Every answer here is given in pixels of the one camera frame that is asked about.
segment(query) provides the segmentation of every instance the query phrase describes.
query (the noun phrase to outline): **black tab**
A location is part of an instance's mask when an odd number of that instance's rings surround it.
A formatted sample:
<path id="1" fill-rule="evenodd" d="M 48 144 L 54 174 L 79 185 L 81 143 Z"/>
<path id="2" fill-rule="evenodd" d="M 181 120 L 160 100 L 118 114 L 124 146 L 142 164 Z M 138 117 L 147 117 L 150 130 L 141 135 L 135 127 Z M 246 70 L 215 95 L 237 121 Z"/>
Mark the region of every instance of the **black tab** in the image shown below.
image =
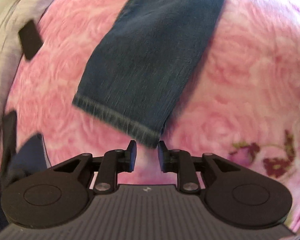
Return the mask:
<path id="1" fill-rule="evenodd" d="M 195 194 L 200 191 L 194 160 L 190 153 L 179 149 L 168 150 L 163 141 L 158 145 L 158 157 L 161 171 L 178 174 L 178 190 Z"/>
<path id="2" fill-rule="evenodd" d="M 43 45 L 33 20 L 27 22 L 27 24 L 19 31 L 19 38 L 26 59 L 31 60 Z"/>
<path id="3" fill-rule="evenodd" d="M 0 176 L 5 176 L 8 165 L 14 155 L 17 147 L 17 112 L 11 111 L 2 119 L 2 143 L 3 153 L 1 161 Z"/>
<path id="4" fill-rule="evenodd" d="M 117 177 L 120 172 L 133 172 L 137 157 L 137 144 L 130 141 L 126 150 L 117 149 L 108 151 L 102 158 L 94 192 L 96 194 L 109 194 L 117 188 Z"/>

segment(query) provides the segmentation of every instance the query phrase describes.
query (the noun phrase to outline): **ribbed black surface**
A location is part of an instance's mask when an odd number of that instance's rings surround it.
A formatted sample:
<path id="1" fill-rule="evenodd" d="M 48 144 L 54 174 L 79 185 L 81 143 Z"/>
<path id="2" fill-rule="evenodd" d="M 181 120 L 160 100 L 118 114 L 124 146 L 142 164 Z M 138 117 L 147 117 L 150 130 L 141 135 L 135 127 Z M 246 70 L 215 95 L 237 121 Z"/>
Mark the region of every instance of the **ribbed black surface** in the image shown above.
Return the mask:
<path id="1" fill-rule="evenodd" d="M 213 217 L 197 196 L 181 194 L 174 185 L 121 185 L 112 195 L 95 197 L 68 224 L 48 229 L 11 225 L 0 240 L 278 240 L 291 235 L 283 225 L 234 228 Z"/>

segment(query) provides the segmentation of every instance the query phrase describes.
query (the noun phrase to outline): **pink fleece blanket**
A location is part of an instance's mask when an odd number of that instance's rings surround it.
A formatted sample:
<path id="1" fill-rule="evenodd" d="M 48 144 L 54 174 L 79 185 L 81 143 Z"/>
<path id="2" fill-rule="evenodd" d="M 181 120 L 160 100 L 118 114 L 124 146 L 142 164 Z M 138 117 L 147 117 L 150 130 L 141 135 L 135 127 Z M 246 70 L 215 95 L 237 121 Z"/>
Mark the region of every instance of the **pink fleece blanket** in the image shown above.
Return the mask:
<path id="1" fill-rule="evenodd" d="M 52 164 L 103 155 L 130 138 L 73 107 L 85 64 L 127 0 L 55 0 L 39 23 L 44 40 L 21 60 L 6 111 L 18 111 L 18 146 L 44 134 Z M 300 0 L 226 0 L 224 11 L 163 139 L 192 155 L 213 152 L 285 184 L 287 224 L 300 225 Z M 138 145 L 119 183 L 175 183 L 156 151 Z"/>

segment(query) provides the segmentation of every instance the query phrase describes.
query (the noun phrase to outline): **jeans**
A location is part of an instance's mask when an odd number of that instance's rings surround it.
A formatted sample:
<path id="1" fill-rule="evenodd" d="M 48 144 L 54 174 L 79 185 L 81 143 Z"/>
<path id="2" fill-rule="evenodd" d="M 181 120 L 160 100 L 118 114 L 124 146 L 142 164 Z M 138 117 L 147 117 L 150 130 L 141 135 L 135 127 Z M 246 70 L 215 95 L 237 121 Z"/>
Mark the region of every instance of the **jeans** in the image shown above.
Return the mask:
<path id="1" fill-rule="evenodd" d="M 73 104 L 155 148 L 224 0 L 129 0 L 87 62 Z"/>

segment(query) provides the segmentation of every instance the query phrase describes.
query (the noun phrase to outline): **rose pattern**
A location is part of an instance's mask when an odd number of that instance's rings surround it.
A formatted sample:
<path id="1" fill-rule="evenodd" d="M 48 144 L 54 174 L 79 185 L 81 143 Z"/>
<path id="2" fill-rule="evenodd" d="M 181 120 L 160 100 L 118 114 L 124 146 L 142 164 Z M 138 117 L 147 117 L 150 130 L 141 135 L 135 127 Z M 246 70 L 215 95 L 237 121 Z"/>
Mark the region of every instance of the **rose pattern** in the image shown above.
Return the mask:
<path id="1" fill-rule="evenodd" d="M 44 45 L 21 60 L 6 112 L 18 111 L 18 147 L 41 131 L 52 165 L 79 153 L 125 148 L 130 137 L 73 107 L 86 61 L 127 0 L 55 0 Z M 300 0 L 226 0 L 209 49 L 162 136 L 169 148 L 214 152 L 284 183 L 300 225 Z M 138 145 L 120 183 L 175 183 L 155 150 Z"/>

